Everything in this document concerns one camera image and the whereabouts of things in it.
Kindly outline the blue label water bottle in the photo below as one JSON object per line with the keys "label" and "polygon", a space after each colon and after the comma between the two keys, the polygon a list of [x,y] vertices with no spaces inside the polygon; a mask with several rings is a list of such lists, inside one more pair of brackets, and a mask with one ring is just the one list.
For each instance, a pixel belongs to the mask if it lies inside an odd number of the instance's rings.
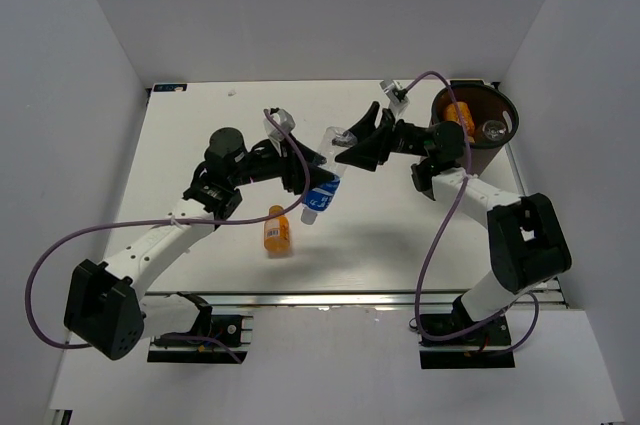
{"label": "blue label water bottle", "polygon": [[356,144],[357,138],[351,131],[340,127],[326,129],[317,148],[322,159],[315,159],[313,162],[325,175],[313,183],[304,197],[301,212],[303,224],[313,225],[318,216],[329,208],[347,170],[347,166],[338,163],[336,157]]}

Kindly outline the orange juice bottle label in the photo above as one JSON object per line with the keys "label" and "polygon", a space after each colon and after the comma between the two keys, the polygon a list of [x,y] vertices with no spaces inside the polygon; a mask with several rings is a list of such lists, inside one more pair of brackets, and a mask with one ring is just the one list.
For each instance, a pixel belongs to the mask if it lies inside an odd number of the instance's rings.
{"label": "orange juice bottle label", "polygon": [[269,220],[263,226],[263,245],[271,256],[286,255],[291,250],[290,225],[284,208],[273,205],[269,208]]}

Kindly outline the orange juice bottle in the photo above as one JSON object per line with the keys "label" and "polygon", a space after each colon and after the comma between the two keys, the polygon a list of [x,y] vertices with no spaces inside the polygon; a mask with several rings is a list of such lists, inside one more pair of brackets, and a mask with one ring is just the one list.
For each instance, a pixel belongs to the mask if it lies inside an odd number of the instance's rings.
{"label": "orange juice bottle", "polygon": [[453,121],[461,125],[466,131],[469,141],[474,142],[476,127],[471,110],[466,102],[450,103],[444,108],[442,118],[445,121]]}

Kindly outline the clear plastic bottle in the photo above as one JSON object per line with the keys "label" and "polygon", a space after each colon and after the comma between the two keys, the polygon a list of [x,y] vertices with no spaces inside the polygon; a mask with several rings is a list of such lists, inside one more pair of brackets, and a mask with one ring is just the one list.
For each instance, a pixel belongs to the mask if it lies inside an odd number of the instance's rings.
{"label": "clear plastic bottle", "polygon": [[480,128],[481,137],[483,141],[487,142],[500,142],[507,133],[507,125],[499,120],[487,120]]}

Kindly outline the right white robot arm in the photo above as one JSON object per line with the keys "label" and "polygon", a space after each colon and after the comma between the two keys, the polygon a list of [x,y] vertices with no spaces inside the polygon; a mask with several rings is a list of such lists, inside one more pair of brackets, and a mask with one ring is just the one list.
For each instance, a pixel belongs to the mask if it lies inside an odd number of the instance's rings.
{"label": "right white robot arm", "polygon": [[416,190],[482,225],[489,240],[489,272],[452,305],[442,331],[420,332],[428,340],[457,338],[472,344],[488,323],[535,286],[568,271],[572,258],[551,200],[540,193],[522,196],[498,189],[460,166],[465,130],[455,121],[420,127],[373,103],[349,129],[354,145],[337,162],[373,171],[390,154],[420,157],[411,168]]}

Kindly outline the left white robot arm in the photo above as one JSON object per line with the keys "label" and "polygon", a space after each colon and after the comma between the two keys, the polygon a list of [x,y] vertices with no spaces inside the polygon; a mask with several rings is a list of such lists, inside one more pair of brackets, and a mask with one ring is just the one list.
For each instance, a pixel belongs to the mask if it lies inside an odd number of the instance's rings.
{"label": "left white robot arm", "polygon": [[165,222],[101,263],[83,261],[72,274],[65,326],[111,360],[127,355],[143,338],[169,336],[199,344],[215,336],[212,307],[185,292],[146,293],[160,275],[211,235],[242,201],[240,188],[279,178],[286,191],[331,180],[327,154],[297,141],[265,139],[252,149],[231,127],[215,131],[191,184]]}

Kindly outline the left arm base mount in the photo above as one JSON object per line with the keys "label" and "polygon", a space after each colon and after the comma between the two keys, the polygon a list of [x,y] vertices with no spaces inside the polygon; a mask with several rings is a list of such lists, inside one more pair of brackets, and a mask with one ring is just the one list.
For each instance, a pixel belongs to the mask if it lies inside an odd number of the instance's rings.
{"label": "left arm base mount", "polygon": [[203,297],[176,293],[151,296],[141,303],[145,332],[154,331],[149,363],[237,364],[247,357],[253,317],[218,309]]}

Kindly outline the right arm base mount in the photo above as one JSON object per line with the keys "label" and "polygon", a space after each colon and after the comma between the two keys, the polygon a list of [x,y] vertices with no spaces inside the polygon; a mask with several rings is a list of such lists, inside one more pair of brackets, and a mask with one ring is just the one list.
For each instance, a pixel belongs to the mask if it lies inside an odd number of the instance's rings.
{"label": "right arm base mount", "polygon": [[505,317],[449,341],[419,338],[423,370],[512,369],[515,367],[511,334]]}

